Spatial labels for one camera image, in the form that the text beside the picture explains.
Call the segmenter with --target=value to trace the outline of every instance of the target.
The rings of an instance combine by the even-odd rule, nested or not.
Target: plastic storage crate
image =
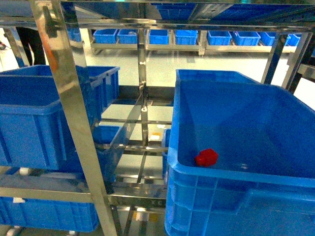
[[[119,43],[133,44],[137,43],[136,29],[121,29],[118,33]]]
[[[291,39],[289,40],[288,44],[290,46],[296,47],[300,42],[302,34],[290,34],[290,36],[291,36]]]
[[[247,21],[251,19],[263,19],[267,16],[275,16],[279,11],[288,12],[291,8],[291,5],[234,4],[212,20]]]
[[[69,36],[69,40],[73,40],[76,42],[81,42],[81,34],[80,34],[80,30],[78,28],[74,28],[74,29],[67,29],[68,31],[68,36]]]
[[[176,30],[175,38],[177,45],[196,45],[198,37],[197,30]]]
[[[272,46],[274,41],[275,41],[275,37],[276,37],[276,33],[275,32],[260,32],[259,33],[260,37],[261,37],[261,41],[265,46]],[[288,35],[286,38],[286,42],[285,42],[285,46],[288,45],[289,40],[291,39],[291,36]]]
[[[260,36],[257,32],[236,31],[232,33],[232,38],[238,46],[257,46]]]
[[[25,203],[13,203],[13,198],[0,197],[0,224],[92,232],[99,223],[95,206],[91,203],[24,200]]]
[[[176,82],[165,229],[170,236],[312,236],[315,112],[270,85]],[[209,168],[194,157],[218,154]]]
[[[168,30],[152,29],[149,33],[150,44],[168,44]]]
[[[195,8],[194,3],[158,3],[155,6],[163,20],[188,20]]]
[[[208,31],[209,45],[230,45],[231,34],[229,31]]]
[[[236,71],[222,70],[177,70],[178,80],[194,80],[208,82],[230,82],[230,83],[248,83],[260,84],[257,81]]]
[[[119,160],[124,152],[124,149],[118,148],[119,144],[126,143],[126,129],[119,126],[98,126],[93,131],[94,142],[98,144],[110,144],[113,148],[106,150],[96,149],[99,165],[105,181],[112,182]],[[83,173],[79,157],[75,152],[69,161],[63,165],[59,172],[66,173]]]
[[[88,66],[89,77],[93,82],[94,96],[97,103],[97,116],[101,119],[101,114],[106,108],[119,97],[118,71],[120,67],[115,66]],[[23,75],[23,76],[52,76],[50,67],[47,65],[35,65],[23,67],[16,70],[0,72],[2,75]]]
[[[117,42],[118,29],[101,29],[94,32],[96,43],[115,44]]]
[[[171,129],[165,129],[164,130],[163,139],[162,139],[162,147],[163,148],[168,148],[170,134],[171,134]],[[162,156],[163,156],[162,177],[165,180],[165,183],[167,183],[167,179],[168,179],[167,152],[162,152]]]
[[[49,67],[41,67],[4,74],[48,72]],[[92,75],[105,69],[91,84],[99,112],[107,107],[104,91],[111,87],[103,81],[112,82],[113,73],[119,69],[108,68],[90,67]],[[75,147],[52,77],[3,75],[0,76],[0,88],[0,165],[58,170],[72,156]]]

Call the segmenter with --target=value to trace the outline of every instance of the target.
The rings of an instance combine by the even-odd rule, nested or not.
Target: white floor
[[[120,85],[138,85],[138,69],[137,69],[137,54],[133,51],[102,51],[99,55],[94,56],[88,44],[87,31],[82,30],[83,40],[85,43],[85,54],[87,65],[106,65],[120,66],[119,84]],[[0,41],[7,43],[3,37],[3,31],[0,30]],[[209,70],[235,70],[239,71],[256,81],[260,81],[267,62],[267,54],[247,54],[247,53],[211,53],[203,57],[199,57],[196,53],[188,52],[149,52],[147,57],[147,81],[148,86],[175,86],[176,69],[209,69]],[[10,49],[0,51],[0,71],[17,68],[14,55]],[[275,78],[272,82],[274,85],[281,86],[284,80],[287,66],[287,55],[283,55]],[[315,109],[315,84],[301,80],[295,95]],[[131,106],[112,105],[104,114],[107,118],[124,118],[128,115]],[[171,120],[171,107],[149,107],[149,119],[151,120]],[[164,128],[150,125],[149,136],[158,134],[160,140]],[[141,139],[141,126],[136,126],[131,139]],[[134,155],[124,155],[121,159],[117,173],[137,174],[140,166],[141,157]],[[148,157],[145,173],[146,175],[161,176],[161,158]],[[27,229],[21,235],[65,235],[64,232],[45,231]],[[130,235],[138,235],[136,230],[133,230]]]

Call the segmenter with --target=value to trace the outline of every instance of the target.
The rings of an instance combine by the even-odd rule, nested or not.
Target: red object
[[[195,157],[197,166],[209,167],[216,164],[218,161],[218,154],[211,148],[202,150],[199,155]]]

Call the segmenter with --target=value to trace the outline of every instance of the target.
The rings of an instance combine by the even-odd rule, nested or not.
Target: stainless steel rack
[[[286,4],[298,4],[303,7],[291,11],[278,11],[275,15],[261,17],[255,20],[244,21],[212,21],[216,15],[222,13],[234,4],[243,4],[243,0],[125,0],[119,4],[132,4],[136,9],[135,15],[121,14],[118,19],[108,19],[93,11],[75,8],[75,3],[91,2],[88,0],[13,0],[3,1],[0,4],[25,3],[31,7],[33,16],[30,15],[3,15],[0,17],[0,26],[6,29],[14,55],[19,66],[27,65],[22,44],[15,33],[15,26],[34,27],[37,26],[44,49],[51,66],[53,77],[58,89],[63,109],[75,142],[75,146],[83,167],[86,181],[69,181],[67,179],[51,180],[49,185],[44,184],[41,177],[36,176],[7,176],[1,175],[0,196],[47,199],[57,201],[72,201],[82,203],[94,203],[104,235],[122,235],[117,209],[118,207],[130,207],[128,222],[124,235],[128,234],[132,213],[137,207],[148,212],[160,212],[165,207],[166,186],[157,184],[140,184],[143,178],[143,167],[149,152],[161,152],[165,149],[152,147],[148,139],[148,124],[155,121],[148,120],[148,99],[154,100],[156,105],[165,105],[172,100],[173,88],[148,87],[146,78],[146,51],[158,50],[152,45],[146,44],[145,29],[194,29],[202,30],[201,37],[205,37],[207,30],[242,30],[242,31],[276,31],[277,36],[274,45],[266,51],[271,51],[267,66],[263,74],[262,83],[270,84],[288,33],[301,32],[302,38],[295,50],[283,87],[294,92],[301,77],[314,81],[315,67],[309,65],[312,52],[315,48],[314,19],[302,17],[312,12],[315,14],[314,0],[287,0]],[[106,4],[116,2],[115,0],[93,0],[93,2]],[[197,3],[189,20],[168,21],[147,19],[147,6],[150,3]],[[248,4],[282,4],[283,0],[251,0]],[[211,12],[204,16],[203,10]],[[89,17],[77,17],[78,12],[84,12]],[[128,28],[139,29],[137,33],[138,43],[138,70],[139,86],[120,87],[120,99],[117,104],[122,104],[126,99],[135,103],[128,119],[117,120],[128,130],[128,137],[133,131],[136,123],[142,126],[142,141],[137,144],[123,146],[129,152],[141,152],[143,154],[137,183],[115,182],[104,183],[96,155],[95,145],[91,135],[91,127],[80,89],[80,75],[84,70],[77,71],[76,66],[86,70],[86,61],[82,42],[70,42],[67,28]],[[220,50],[220,48],[209,48],[203,45],[204,50]],[[199,47],[196,51],[203,54]],[[67,191],[57,186],[68,186]]]
[[[147,51],[183,51],[183,52],[198,52],[199,56],[205,55],[206,52],[239,52],[239,53],[269,53],[271,46],[265,46],[261,42],[258,46],[238,46],[231,42],[227,46],[209,45],[207,40],[207,31],[201,30],[199,32],[196,45],[176,45],[174,30],[169,30],[169,44],[149,44],[149,32],[146,34],[146,50]],[[89,39],[91,50],[97,54],[100,50],[137,50],[136,44],[103,44],[95,43],[91,30],[89,29]],[[284,46],[282,53],[294,53],[296,47]]]

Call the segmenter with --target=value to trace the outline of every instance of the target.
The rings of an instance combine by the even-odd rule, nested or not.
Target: black pants
[[[44,49],[38,31],[22,27],[17,27],[16,30],[20,36],[30,65],[46,65]],[[34,53],[34,63],[30,47]]]

